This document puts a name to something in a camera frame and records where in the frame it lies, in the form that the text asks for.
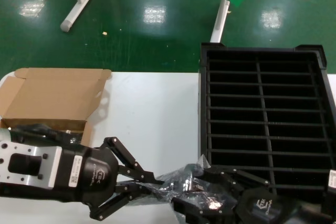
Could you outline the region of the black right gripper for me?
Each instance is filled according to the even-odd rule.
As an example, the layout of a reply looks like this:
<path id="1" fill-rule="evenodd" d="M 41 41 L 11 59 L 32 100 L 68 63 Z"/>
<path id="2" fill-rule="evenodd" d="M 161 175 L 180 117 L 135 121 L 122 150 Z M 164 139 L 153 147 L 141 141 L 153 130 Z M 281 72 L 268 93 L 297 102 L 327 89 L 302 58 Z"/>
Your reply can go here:
<path id="1" fill-rule="evenodd" d="M 205 168 L 201 180 L 241 197 L 238 202 L 232 197 L 173 197 L 172 209 L 181 223 L 233 223 L 235 214 L 242 223 L 285 223 L 301 209 L 294 199 L 252 189 L 268 189 L 270 182 L 240 169 Z"/>

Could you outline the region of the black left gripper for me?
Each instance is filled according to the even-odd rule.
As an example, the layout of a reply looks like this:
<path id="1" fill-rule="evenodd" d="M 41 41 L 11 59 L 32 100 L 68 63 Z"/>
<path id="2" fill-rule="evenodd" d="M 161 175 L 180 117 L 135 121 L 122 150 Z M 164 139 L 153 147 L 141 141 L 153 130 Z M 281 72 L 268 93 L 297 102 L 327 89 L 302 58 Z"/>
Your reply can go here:
<path id="1" fill-rule="evenodd" d="M 103 221 L 148 193 L 137 183 L 116 185 L 118 174 L 142 183 L 164 183 L 145 171 L 117 137 L 106 137 L 99 148 L 62 149 L 53 188 L 1 183 L 1 197 L 81 202 L 89 206 L 91 219 Z"/>

